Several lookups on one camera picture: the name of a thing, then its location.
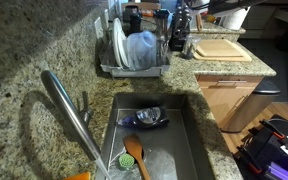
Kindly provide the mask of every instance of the dish soap bottle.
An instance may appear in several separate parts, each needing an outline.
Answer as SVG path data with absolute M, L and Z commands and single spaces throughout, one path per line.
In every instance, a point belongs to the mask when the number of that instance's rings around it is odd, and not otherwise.
M 136 111 L 134 114 L 119 119 L 117 124 L 127 127 L 152 128 L 165 126 L 168 122 L 165 108 L 159 106 Z

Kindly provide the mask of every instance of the dish drying rack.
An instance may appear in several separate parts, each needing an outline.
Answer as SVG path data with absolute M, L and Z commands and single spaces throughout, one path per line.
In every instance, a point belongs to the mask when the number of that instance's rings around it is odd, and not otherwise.
M 160 77 L 170 68 L 171 52 L 168 51 L 167 53 L 165 65 L 137 71 L 131 71 L 117 65 L 112 41 L 103 46 L 99 57 L 102 70 L 104 72 L 109 72 L 112 77 Z

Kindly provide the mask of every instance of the cutting board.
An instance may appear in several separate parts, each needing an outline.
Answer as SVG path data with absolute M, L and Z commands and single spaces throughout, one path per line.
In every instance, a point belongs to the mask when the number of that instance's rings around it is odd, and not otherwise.
M 194 58 L 197 60 L 213 60 L 213 61 L 252 61 L 250 55 L 248 55 L 240 46 L 235 43 L 231 43 L 231 46 L 237 50 L 241 56 L 213 56 L 205 57 L 201 56 L 198 52 L 194 52 Z
M 242 54 L 226 39 L 203 39 L 196 46 L 203 57 L 241 57 Z

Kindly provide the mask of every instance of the wooden spoon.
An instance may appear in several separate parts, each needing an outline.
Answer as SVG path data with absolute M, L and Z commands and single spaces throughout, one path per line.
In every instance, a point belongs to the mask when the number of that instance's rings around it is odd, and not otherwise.
M 144 180 L 151 180 L 142 159 L 142 145 L 136 134 L 130 134 L 123 138 L 124 146 L 128 153 L 136 159 Z

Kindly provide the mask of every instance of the kitchen sink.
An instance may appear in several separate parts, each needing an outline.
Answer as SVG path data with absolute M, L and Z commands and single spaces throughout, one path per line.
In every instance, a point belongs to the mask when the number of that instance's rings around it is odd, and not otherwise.
M 117 125 L 118 119 L 153 106 L 166 108 L 167 126 L 137 129 Z M 137 164 L 128 170 L 121 170 L 118 165 L 118 157 L 126 152 L 123 138 L 132 133 L 142 143 L 143 159 L 151 179 L 215 179 L 186 95 L 115 95 L 101 154 L 113 180 L 142 179 Z M 95 179 L 105 179 L 99 169 Z

